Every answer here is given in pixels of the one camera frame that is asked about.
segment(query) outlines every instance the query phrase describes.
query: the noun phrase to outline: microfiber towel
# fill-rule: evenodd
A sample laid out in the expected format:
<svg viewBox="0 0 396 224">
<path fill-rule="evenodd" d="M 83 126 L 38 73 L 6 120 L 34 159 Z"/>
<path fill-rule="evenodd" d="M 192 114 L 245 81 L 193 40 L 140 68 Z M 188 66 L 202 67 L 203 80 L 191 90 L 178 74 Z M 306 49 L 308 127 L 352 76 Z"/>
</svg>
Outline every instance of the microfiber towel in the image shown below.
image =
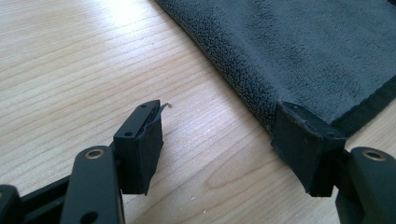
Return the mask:
<svg viewBox="0 0 396 224">
<path fill-rule="evenodd" d="M 277 101 L 350 136 L 396 94 L 386 0 L 157 0 L 271 133 Z"/>
</svg>

